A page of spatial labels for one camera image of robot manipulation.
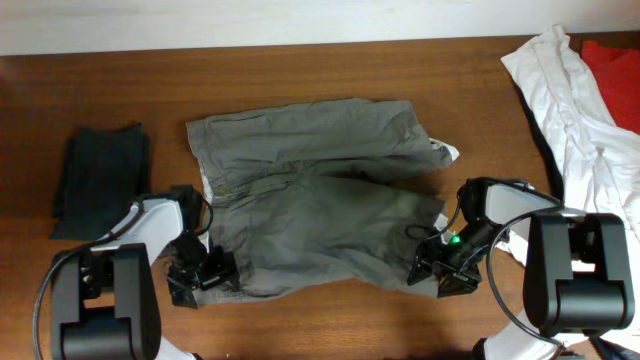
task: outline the gray cloth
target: gray cloth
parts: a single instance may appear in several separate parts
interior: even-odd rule
[[[211,116],[187,124],[210,188],[209,234],[235,254],[240,291],[196,291],[199,304],[251,302],[348,278],[408,287],[417,243],[408,224],[434,224],[444,204],[392,180],[451,164],[410,102],[361,99]]]

